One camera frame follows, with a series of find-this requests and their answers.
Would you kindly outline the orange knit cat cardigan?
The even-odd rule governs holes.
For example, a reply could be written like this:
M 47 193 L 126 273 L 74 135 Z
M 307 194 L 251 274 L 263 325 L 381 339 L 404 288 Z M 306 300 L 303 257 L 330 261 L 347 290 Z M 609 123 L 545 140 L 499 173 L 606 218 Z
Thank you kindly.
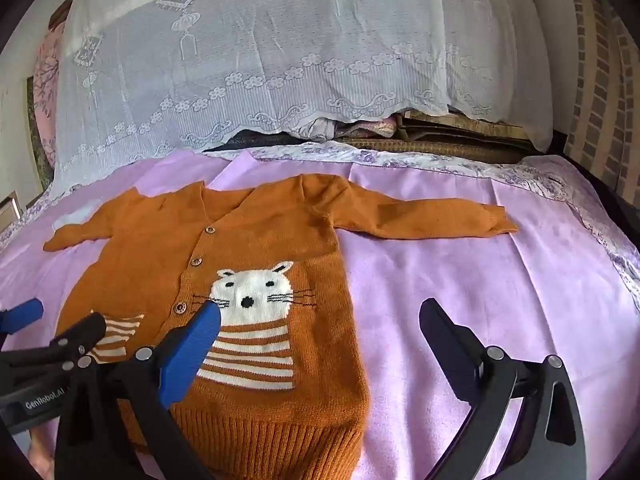
M 506 211 L 460 198 L 396 200 L 333 174 L 237 191 L 201 182 L 148 197 L 128 190 L 44 244 L 102 240 L 58 317 L 105 316 L 92 355 L 132 356 L 204 304 L 221 312 L 184 399 L 171 411 L 212 471 L 231 479 L 347 479 L 362 449 L 369 388 L 340 231 L 386 240 L 492 237 Z

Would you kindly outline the dark folded clothing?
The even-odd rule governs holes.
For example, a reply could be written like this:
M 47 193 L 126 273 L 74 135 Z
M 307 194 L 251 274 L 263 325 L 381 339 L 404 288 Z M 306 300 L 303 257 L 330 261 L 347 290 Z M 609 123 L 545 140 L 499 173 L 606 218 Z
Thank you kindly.
M 217 146 L 216 148 L 209 148 L 205 150 L 205 153 L 244 150 L 244 148 L 269 148 L 270 146 L 297 145 L 302 143 L 302 139 L 297 139 L 295 136 L 291 136 L 285 132 L 265 134 L 243 130 L 235 136 L 232 136 L 227 143 Z

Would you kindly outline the pink bed sheet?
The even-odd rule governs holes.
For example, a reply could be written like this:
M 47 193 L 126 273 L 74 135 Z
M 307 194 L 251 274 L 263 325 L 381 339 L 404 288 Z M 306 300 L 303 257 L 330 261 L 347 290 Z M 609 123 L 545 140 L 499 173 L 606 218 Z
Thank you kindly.
M 531 157 L 489 166 L 447 157 L 324 154 L 310 148 L 210 156 L 178 152 L 136 162 L 54 202 L 43 198 L 1 239 L 1 304 L 30 298 L 43 318 L 10 339 L 46 344 L 58 310 L 98 243 L 48 254 L 59 226 L 88 219 L 102 203 L 137 188 L 149 196 L 202 181 L 216 190 L 252 188 L 298 174 L 338 174 L 403 200 L 463 197 L 502 205 L 518 224 L 492 240 L 391 242 L 342 233 L 357 334 L 371 385 L 372 424 L 359 479 L 421 479 L 468 408 L 451 392 L 418 326 L 435 298 L 454 322 L 515 359 L 560 356 L 584 428 L 590 478 L 599 478 L 639 421 L 639 312 L 623 273 L 639 258 L 591 185 L 563 159 Z

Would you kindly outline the floral purple white bedding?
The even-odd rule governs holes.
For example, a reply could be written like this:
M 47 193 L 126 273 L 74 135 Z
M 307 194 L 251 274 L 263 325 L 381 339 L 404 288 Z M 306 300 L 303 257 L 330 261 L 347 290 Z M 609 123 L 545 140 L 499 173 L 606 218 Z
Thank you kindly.
M 493 242 L 382 243 L 343 234 L 356 301 L 376 292 L 434 296 L 453 309 L 592 310 L 639 305 L 639 254 L 592 186 L 556 156 L 515 165 L 394 154 L 336 143 L 253 148 L 140 160 L 60 198 L 45 195 L 1 237 L 1 304 L 39 298 L 56 312 L 101 247 L 63 255 L 43 243 L 130 188 L 149 196 L 202 181 L 215 190 L 252 188 L 298 174 L 338 174 L 403 200 L 463 197 L 506 207 L 518 232 Z

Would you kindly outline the pink floral fabric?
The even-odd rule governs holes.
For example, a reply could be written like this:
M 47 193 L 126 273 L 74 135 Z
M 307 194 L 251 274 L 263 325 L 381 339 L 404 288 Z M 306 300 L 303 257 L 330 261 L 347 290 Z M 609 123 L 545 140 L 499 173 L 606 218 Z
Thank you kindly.
M 55 110 L 58 98 L 58 76 L 65 24 L 49 30 L 43 39 L 35 62 L 34 98 L 35 120 L 40 142 L 49 165 L 55 167 Z

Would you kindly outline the white lace cover cloth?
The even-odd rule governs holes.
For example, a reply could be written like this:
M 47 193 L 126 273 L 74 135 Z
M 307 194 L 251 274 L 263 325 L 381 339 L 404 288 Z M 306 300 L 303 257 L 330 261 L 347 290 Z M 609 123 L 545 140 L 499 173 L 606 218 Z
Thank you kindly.
M 252 130 L 324 139 L 411 108 L 552 137 L 533 0 L 73 0 L 53 189 Z

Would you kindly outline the brick pattern curtain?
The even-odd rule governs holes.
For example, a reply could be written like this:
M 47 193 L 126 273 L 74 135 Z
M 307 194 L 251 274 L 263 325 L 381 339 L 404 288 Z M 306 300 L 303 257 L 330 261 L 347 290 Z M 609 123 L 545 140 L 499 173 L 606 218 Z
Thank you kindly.
M 639 205 L 639 47 L 608 0 L 573 0 L 575 105 L 564 153 Z

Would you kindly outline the brown woven mat stack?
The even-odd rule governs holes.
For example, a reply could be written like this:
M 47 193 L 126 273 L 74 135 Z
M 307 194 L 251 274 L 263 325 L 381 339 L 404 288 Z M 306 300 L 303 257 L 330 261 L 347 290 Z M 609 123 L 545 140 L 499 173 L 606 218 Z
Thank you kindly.
M 335 135 L 356 148 L 431 153 L 490 164 L 515 164 L 538 153 L 522 127 L 458 113 L 436 117 L 404 110 L 379 122 L 338 125 Z

